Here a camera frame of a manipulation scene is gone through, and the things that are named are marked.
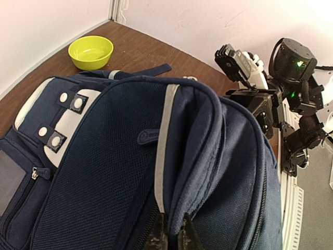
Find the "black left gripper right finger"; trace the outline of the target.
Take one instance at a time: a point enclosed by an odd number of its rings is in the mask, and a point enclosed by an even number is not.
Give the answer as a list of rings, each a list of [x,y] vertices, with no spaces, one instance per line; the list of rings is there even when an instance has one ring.
[[[204,249],[188,213],[170,213],[170,249]]]

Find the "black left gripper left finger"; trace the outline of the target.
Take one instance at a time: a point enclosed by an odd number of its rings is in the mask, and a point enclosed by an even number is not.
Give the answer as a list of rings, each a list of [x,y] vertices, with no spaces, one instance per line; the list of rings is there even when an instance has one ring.
[[[147,236],[142,249],[168,249],[167,216],[165,213],[156,212],[150,216]]]

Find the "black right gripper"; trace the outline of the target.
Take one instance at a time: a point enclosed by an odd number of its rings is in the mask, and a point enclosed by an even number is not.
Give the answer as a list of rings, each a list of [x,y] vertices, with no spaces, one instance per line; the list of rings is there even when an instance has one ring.
[[[229,98],[245,107],[256,118],[267,138],[272,138],[274,128],[284,127],[282,93],[278,89],[232,89],[225,93]]]

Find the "navy blue student backpack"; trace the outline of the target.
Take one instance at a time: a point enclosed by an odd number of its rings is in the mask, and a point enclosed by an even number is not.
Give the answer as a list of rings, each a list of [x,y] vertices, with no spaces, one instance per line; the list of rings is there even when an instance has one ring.
[[[204,249],[282,249],[277,161],[200,82],[88,71],[42,82],[1,138],[1,249],[142,249],[188,213]]]

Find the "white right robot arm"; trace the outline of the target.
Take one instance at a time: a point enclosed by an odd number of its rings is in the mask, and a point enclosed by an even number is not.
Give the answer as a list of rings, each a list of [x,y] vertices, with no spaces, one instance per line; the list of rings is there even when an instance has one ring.
[[[282,133],[280,168],[296,177],[308,165],[308,150],[332,133],[332,82],[314,78],[317,59],[301,43],[282,38],[274,46],[268,69],[259,56],[235,50],[230,44],[215,52],[215,62],[239,89],[226,97],[247,108],[267,138]]]

